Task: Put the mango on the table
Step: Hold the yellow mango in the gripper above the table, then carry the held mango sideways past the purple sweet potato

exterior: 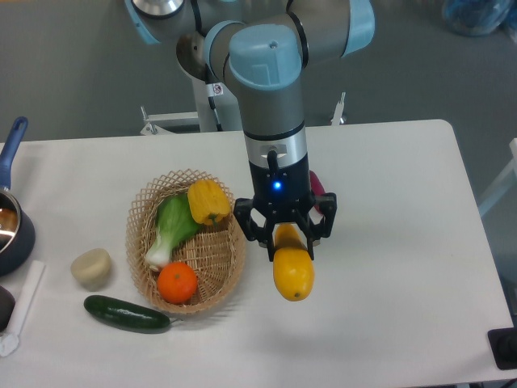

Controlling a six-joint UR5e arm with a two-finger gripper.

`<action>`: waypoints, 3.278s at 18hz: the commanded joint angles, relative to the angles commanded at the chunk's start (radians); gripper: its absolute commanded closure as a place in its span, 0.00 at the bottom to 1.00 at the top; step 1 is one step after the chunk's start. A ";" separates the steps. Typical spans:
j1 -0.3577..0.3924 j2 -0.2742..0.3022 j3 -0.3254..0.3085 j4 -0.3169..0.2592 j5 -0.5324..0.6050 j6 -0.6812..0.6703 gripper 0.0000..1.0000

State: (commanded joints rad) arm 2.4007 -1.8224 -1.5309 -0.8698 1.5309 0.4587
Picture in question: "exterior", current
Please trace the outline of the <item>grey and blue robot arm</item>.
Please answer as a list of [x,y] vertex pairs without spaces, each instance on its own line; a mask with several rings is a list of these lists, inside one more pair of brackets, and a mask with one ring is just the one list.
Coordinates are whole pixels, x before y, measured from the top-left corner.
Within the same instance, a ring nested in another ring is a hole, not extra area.
[[234,205],[247,239],[275,252],[273,230],[299,227],[307,247],[330,236],[337,199],[310,185],[301,73],[366,47],[375,33],[368,1],[290,1],[283,14],[247,23],[238,1],[128,1],[149,44],[188,38],[177,53],[192,74],[236,97],[254,195]]

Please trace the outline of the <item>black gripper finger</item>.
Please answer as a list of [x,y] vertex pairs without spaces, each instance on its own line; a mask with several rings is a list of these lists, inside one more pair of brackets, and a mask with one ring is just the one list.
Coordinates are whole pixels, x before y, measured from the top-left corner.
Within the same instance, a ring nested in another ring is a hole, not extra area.
[[[265,218],[262,226],[259,226],[251,215],[254,209]],[[259,246],[267,250],[268,259],[273,261],[275,254],[273,242],[275,215],[273,214],[272,204],[255,197],[252,199],[237,198],[233,215],[246,239],[250,242],[257,241]]]
[[[315,223],[310,217],[310,210],[318,207],[322,218]],[[293,208],[294,222],[306,237],[307,250],[310,259],[314,259],[314,247],[322,238],[329,238],[337,213],[337,196],[333,192],[316,196],[313,192],[295,201]]]

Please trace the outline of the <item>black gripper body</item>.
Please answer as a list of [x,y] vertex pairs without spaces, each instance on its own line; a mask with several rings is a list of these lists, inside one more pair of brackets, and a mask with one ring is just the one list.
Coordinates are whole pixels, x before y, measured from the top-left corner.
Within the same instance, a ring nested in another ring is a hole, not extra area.
[[[313,192],[309,171],[309,160],[306,156],[291,166],[281,167],[280,156],[276,152],[270,152],[265,167],[250,164],[254,188],[252,198],[272,204],[275,221],[294,221],[295,201]],[[313,209],[322,215],[317,206]]]

